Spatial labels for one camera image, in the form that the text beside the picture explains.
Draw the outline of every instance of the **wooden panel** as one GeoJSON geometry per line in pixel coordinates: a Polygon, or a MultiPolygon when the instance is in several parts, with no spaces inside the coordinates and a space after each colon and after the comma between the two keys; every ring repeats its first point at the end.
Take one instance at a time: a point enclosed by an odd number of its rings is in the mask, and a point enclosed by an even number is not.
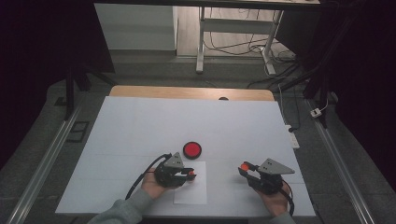
{"type": "Polygon", "coordinates": [[[227,97],[229,100],[242,101],[274,101],[274,95],[268,90],[237,90],[184,87],[147,87],[147,86],[115,86],[110,96],[175,98],[175,99],[206,99],[218,100],[227,97]]]}

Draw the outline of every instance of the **red circular object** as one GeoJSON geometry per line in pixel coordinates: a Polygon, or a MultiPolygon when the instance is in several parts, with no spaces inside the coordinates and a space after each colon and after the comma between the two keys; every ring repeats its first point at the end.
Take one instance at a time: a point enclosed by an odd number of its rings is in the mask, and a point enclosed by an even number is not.
{"type": "Polygon", "coordinates": [[[202,152],[201,146],[196,142],[189,142],[183,147],[183,154],[187,159],[195,160],[202,152]]]}
{"type": "Polygon", "coordinates": [[[241,169],[244,171],[248,171],[248,165],[246,163],[241,164],[241,169]]]}

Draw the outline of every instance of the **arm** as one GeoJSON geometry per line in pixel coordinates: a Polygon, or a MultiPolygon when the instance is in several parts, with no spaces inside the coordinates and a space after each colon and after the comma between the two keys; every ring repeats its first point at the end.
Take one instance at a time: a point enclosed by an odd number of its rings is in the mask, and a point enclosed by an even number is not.
{"type": "MultiPolygon", "coordinates": [[[[289,186],[285,183],[283,183],[282,189],[288,194],[291,192],[289,186]]],[[[274,217],[270,221],[271,224],[295,224],[288,212],[288,200],[284,195],[280,192],[271,195],[265,195],[257,190],[256,192],[260,195],[260,198],[262,198],[262,202],[271,216],[274,217]]]]}
{"type": "Polygon", "coordinates": [[[155,181],[154,169],[145,175],[140,189],[128,200],[116,200],[107,211],[94,217],[90,224],[135,224],[142,220],[143,212],[168,189],[158,185],[155,181]]]}

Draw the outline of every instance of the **aluminum rail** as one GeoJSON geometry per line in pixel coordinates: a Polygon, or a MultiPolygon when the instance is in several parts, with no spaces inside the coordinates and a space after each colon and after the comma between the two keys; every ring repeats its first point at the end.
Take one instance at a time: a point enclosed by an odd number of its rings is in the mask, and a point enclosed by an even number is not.
{"type": "MultiPolygon", "coordinates": [[[[315,109],[308,100],[305,100],[305,105],[308,107],[309,111],[315,109]]],[[[347,169],[347,165],[344,162],[340,152],[334,141],[332,140],[332,135],[330,134],[328,129],[324,129],[318,119],[314,120],[315,126],[318,129],[318,133],[323,140],[324,145],[327,148],[330,158],[332,159],[332,163],[340,176],[341,182],[344,185],[346,193],[349,195],[350,200],[356,210],[356,214],[358,215],[361,223],[363,224],[375,224],[373,216],[371,215],[370,209],[367,206],[366,201],[361,195],[361,191],[358,186],[355,184],[355,181],[352,178],[352,175],[347,169]]]]}
{"type": "Polygon", "coordinates": [[[69,120],[65,120],[58,132],[56,133],[54,139],[52,140],[49,148],[47,149],[46,154],[44,155],[41,162],[38,164],[35,173],[30,179],[29,184],[27,185],[25,191],[22,196],[18,200],[17,205],[14,208],[11,216],[8,218],[7,224],[17,224],[23,223],[29,214],[30,209],[35,202],[35,198],[37,197],[39,191],[43,187],[43,184],[50,173],[50,169],[52,168],[53,163],[58,157],[59,152],[61,151],[62,146],[64,145],[64,141],[66,140],[67,135],[69,134],[79,111],[82,108],[82,104],[85,101],[87,93],[83,92],[81,97],[78,98],[76,109],[71,114],[69,120]]]}

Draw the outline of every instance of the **white paper sheet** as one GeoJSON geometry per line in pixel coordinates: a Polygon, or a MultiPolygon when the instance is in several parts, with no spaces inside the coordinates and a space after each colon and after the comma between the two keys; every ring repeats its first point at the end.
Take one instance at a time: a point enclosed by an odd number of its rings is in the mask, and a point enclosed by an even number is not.
{"type": "Polygon", "coordinates": [[[183,161],[183,163],[184,167],[193,168],[197,176],[193,181],[187,181],[183,186],[175,189],[174,203],[207,204],[206,162],[183,161]]]}

